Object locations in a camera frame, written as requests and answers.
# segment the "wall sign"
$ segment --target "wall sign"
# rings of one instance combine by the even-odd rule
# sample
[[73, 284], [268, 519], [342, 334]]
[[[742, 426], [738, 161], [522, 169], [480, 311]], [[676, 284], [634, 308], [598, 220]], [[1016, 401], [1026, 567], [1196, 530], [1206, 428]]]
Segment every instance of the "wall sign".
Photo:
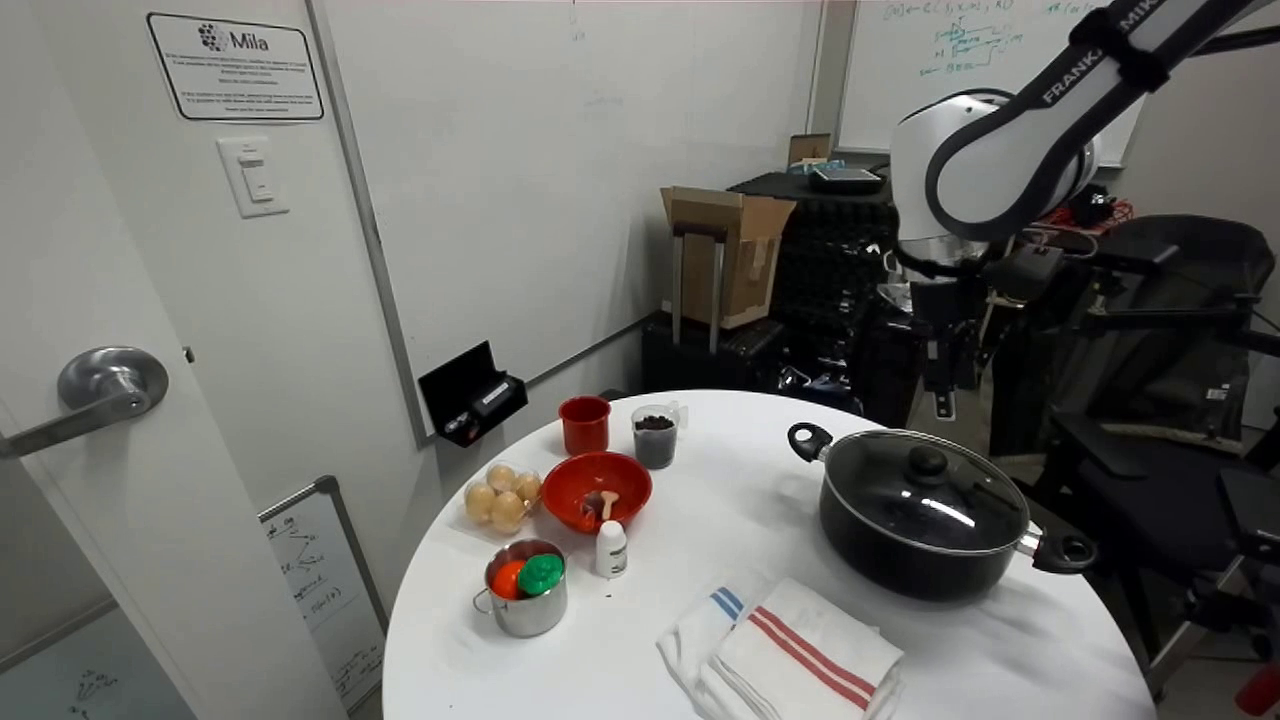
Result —
[[212, 17], [148, 17], [183, 119], [321, 119], [321, 87], [299, 30]]
[[341, 702], [359, 710], [383, 675], [386, 621], [336, 475], [268, 510], [264, 531]]

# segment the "red striped dish towel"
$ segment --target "red striped dish towel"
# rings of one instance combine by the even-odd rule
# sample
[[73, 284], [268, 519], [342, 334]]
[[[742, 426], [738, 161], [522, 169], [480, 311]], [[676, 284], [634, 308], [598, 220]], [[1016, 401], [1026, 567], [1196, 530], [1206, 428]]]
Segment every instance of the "red striped dish towel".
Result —
[[724, 638], [706, 672], [724, 675], [761, 720], [885, 720], [900, 658], [875, 628], [781, 580]]
[[735, 578], [710, 588], [696, 610], [686, 610], [676, 628], [656, 642], [676, 684], [686, 691], [691, 710], [710, 720], [746, 716], [742, 702], [706, 672], [710, 652], [731, 633], [735, 621], [746, 621], [761, 603], [769, 580]]

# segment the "white tablecloth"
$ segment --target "white tablecloth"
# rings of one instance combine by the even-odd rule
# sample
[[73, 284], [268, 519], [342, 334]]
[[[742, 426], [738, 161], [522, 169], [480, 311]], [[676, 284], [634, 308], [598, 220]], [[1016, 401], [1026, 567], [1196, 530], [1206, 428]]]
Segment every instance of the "white tablecloth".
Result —
[[[590, 539], [537, 517], [519, 537], [557, 539], [568, 561], [568, 616], [541, 642], [509, 642], [471, 610], [486, 557], [505, 544], [464, 517], [454, 491], [398, 585], [383, 658], [386, 720], [667, 720], [696, 716], [667, 675], [656, 638], [735, 572], [795, 578], [906, 652], [895, 720], [1151, 720], [1143, 675], [1080, 578], [1044, 578], [1024, 557], [978, 602], [925, 603], [856, 578], [822, 539], [822, 466], [787, 448], [787, 426], [835, 437], [866, 419], [752, 393], [667, 393], [682, 403], [676, 466], [631, 525], [631, 567], [590, 578]], [[612, 451], [631, 451], [612, 403]], [[548, 474], [564, 460], [548, 426], [495, 466]]]

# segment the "red bowl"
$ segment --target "red bowl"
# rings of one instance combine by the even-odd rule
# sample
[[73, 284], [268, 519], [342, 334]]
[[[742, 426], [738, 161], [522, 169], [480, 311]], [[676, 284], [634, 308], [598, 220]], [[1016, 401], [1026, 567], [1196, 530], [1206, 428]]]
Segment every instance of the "red bowl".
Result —
[[542, 475], [541, 501], [564, 530], [597, 537], [603, 491], [615, 491], [607, 519], [631, 525], [646, 506], [652, 475], [644, 466], [615, 451], [568, 457]]

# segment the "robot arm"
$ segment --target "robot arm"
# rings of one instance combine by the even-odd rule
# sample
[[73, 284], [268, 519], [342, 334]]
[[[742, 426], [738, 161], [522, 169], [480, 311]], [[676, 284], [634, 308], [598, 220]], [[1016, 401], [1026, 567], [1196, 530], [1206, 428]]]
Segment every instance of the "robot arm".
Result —
[[893, 139], [900, 266], [925, 338], [925, 387], [943, 415], [972, 323], [958, 311], [989, 245], [1076, 195], [1093, 182], [1093, 135], [1183, 57], [1268, 0], [1111, 0], [1073, 30], [1073, 43], [1019, 91], [957, 91], [906, 119]]

